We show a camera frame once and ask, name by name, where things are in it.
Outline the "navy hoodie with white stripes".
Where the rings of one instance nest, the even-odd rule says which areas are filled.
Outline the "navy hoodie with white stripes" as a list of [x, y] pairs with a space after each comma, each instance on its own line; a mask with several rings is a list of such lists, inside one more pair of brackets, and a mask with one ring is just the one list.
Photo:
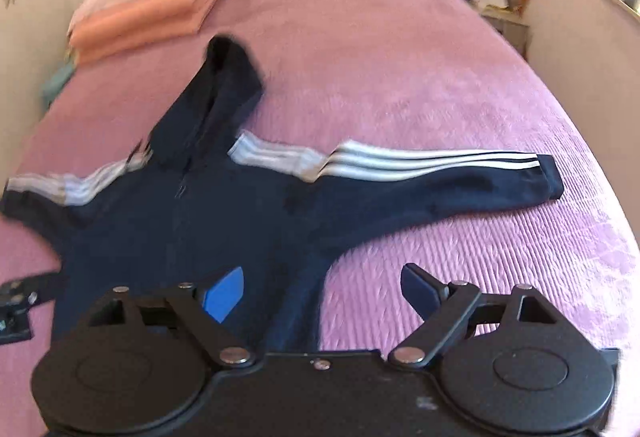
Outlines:
[[23, 174], [1, 212], [40, 235], [65, 279], [60, 336], [108, 289], [148, 294], [238, 267], [226, 324], [252, 347], [313, 350], [324, 280], [354, 247], [452, 216], [562, 196], [547, 154], [398, 150], [347, 140], [329, 153], [244, 128], [262, 81], [244, 46], [217, 35], [181, 95], [128, 157], [85, 177]]

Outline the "teal bedside stool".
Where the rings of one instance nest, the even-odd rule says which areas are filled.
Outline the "teal bedside stool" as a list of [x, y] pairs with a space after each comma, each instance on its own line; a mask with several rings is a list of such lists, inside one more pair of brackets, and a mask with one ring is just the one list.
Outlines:
[[65, 85], [70, 82], [70, 79], [75, 73], [75, 64], [73, 61], [66, 62], [64, 66], [56, 70], [52, 76], [44, 83], [41, 90], [42, 108], [48, 110], [53, 101], [58, 98], [58, 95], [62, 93]]

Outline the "right bedside table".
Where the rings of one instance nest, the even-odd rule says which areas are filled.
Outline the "right bedside table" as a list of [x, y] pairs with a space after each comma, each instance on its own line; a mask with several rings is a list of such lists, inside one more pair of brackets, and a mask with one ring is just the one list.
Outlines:
[[487, 6], [480, 14], [524, 59], [527, 59], [529, 25], [516, 12]]

